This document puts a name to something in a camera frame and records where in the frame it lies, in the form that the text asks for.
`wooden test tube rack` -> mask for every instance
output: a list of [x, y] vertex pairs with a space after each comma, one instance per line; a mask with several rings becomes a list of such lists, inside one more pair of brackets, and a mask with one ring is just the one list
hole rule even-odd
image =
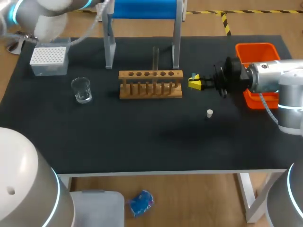
[[[183, 71], [119, 71], [120, 99], [182, 98]], [[157, 80], [169, 80], [158, 83]]]

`orange plastic container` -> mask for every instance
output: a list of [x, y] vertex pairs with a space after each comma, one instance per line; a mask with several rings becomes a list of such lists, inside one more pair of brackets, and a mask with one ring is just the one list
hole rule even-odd
[[[275, 46], [270, 43], [237, 44], [236, 53], [246, 68], [253, 62], [280, 60]], [[243, 93], [249, 108], [265, 109], [259, 94], [251, 93], [248, 89]], [[270, 109], [278, 108], [279, 93], [267, 92], [262, 94]]]

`small white cap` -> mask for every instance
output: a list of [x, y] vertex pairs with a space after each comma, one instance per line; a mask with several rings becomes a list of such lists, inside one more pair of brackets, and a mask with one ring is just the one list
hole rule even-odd
[[207, 110], [207, 117], [211, 118], [213, 113], [214, 113], [213, 110]]

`black table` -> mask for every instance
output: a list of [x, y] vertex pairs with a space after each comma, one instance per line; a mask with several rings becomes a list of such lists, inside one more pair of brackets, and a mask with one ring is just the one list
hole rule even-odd
[[[303, 139], [279, 131], [243, 95], [187, 87], [192, 73], [235, 56], [237, 43], [270, 42], [291, 58], [280, 36], [183, 37], [182, 99], [120, 100], [119, 70], [150, 70], [160, 48], [160, 70], [172, 68], [171, 38], [118, 38], [114, 68], [105, 69], [103, 41], [89, 38], [69, 51], [67, 76], [35, 77], [26, 44], [0, 104], [0, 127], [29, 138], [59, 174], [151, 171], [234, 172], [285, 169], [303, 157]], [[93, 101], [76, 103], [70, 83], [85, 76]], [[213, 117], [206, 121], [206, 111]]]

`small glass cup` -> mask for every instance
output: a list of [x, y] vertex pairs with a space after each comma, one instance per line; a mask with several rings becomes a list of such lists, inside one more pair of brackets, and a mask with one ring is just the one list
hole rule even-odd
[[74, 79], [71, 82], [71, 87], [75, 93], [78, 103], [85, 104], [92, 100], [89, 79], [86, 77], [79, 77]]

